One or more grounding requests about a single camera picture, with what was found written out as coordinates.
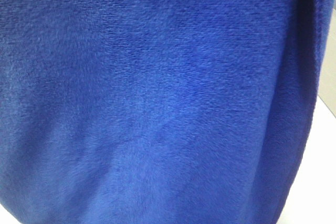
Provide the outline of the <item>blue microfibre towel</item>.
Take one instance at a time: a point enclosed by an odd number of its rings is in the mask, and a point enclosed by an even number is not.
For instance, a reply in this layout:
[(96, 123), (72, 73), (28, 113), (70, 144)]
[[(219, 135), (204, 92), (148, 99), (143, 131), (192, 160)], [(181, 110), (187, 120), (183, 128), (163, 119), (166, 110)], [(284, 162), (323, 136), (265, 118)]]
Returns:
[(21, 223), (276, 223), (334, 0), (1, 0)]

